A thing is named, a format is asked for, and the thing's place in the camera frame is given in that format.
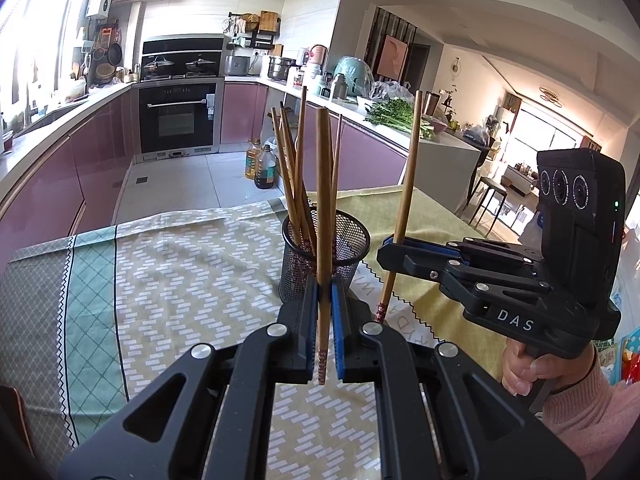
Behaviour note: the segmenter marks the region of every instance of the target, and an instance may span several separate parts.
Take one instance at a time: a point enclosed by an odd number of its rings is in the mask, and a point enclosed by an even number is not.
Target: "countertop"
[[[131,83],[120,83],[92,92],[78,108],[71,110],[57,121],[14,139],[11,151],[0,156],[0,201],[31,165],[57,140],[109,101],[126,92],[130,86]]]
[[[226,76],[225,82],[255,82],[263,84],[275,90],[279,90],[298,99],[300,99],[300,97],[302,96],[302,90],[300,90],[299,88],[293,88],[293,86],[288,86],[286,84],[258,76]],[[363,110],[363,108],[360,108],[357,104],[345,102],[342,100],[330,100],[327,97],[322,97],[311,93],[306,94],[306,100],[318,106],[326,107],[335,114],[341,114],[345,119],[348,119],[351,122],[376,133],[379,137],[382,137],[388,142],[391,142],[392,144],[404,150],[409,149],[410,136],[408,134],[404,134],[402,132],[394,130],[393,128],[389,128],[388,126],[383,126],[382,124],[374,126],[369,121],[367,121],[366,111]],[[473,150],[475,152],[478,151],[463,140],[446,133],[436,135],[433,140],[421,139],[420,142],[425,144],[439,144],[441,146],[450,146],[452,148],[461,148],[462,150]]]

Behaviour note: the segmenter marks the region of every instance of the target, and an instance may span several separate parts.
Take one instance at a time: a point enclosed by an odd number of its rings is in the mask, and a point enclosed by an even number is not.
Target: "silver screw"
[[[281,335],[285,335],[287,333],[287,326],[282,323],[274,323],[269,325],[267,328],[267,334],[271,337],[280,337]]]
[[[369,321],[362,326],[362,331],[367,335],[379,335],[382,332],[382,325]]]
[[[453,343],[442,343],[438,345],[438,354],[442,357],[455,357],[458,355],[458,347]]]
[[[194,359],[204,359],[211,355],[211,347],[209,345],[196,345],[191,349],[191,357]]]

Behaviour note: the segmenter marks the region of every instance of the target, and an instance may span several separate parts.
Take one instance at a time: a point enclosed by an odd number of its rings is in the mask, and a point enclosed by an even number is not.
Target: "green vegetable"
[[[396,97],[367,106],[367,121],[411,134],[414,109],[407,101]],[[433,135],[433,126],[425,120],[420,120],[420,136],[423,139],[432,139]]]

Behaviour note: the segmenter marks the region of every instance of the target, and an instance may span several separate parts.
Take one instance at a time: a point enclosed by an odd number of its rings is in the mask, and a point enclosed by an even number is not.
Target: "oven door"
[[[142,153],[213,146],[215,97],[215,84],[140,89]]]

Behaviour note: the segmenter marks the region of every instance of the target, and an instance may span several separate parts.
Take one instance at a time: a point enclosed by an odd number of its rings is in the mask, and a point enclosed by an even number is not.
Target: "ribbed cuff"
[[[596,360],[595,366],[583,380],[547,399],[543,409],[545,424],[559,426],[574,419],[603,395],[608,387],[609,383],[600,370],[600,362]]]

